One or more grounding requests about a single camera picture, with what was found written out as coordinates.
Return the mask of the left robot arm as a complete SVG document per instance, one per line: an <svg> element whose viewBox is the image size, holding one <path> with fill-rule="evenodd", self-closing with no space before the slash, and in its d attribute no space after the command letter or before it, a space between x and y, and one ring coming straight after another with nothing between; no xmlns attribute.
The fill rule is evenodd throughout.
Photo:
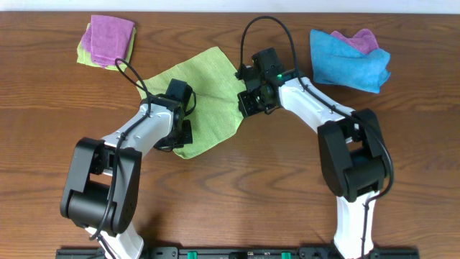
<svg viewBox="0 0 460 259"><path fill-rule="evenodd" d="M103 248L105 258L140 258L144 240L132 224L143 157L193 141L187 107L195 93L149 95L139 111L100 140L84 137L74 149L60 213Z"/></svg>

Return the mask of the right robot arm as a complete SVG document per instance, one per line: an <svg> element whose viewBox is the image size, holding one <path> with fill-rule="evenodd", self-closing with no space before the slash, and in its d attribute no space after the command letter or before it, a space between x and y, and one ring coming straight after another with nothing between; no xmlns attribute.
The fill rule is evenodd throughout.
<svg viewBox="0 0 460 259"><path fill-rule="evenodd" d="M244 117L283 108L317 134L323 179L337 201L333 243L343 258L370 254L374 205L390 170L375 114L335 102L297 68L286 69L272 47L235 76L246 86L238 95Z"/></svg>

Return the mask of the green microfibre cloth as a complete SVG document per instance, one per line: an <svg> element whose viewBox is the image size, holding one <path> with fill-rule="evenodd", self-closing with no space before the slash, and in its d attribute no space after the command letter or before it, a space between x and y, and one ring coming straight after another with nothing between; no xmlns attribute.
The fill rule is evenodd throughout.
<svg viewBox="0 0 460 259"><path fill-rule="evenodd" d="M243 116L237 94L246 89L235 77L236 68L219 47L212 47L193 58L144 80L152 94L164 93L172 79L185 81L195 91L189 107L193 142L174 153L191 159L236 134Z"/></svg>

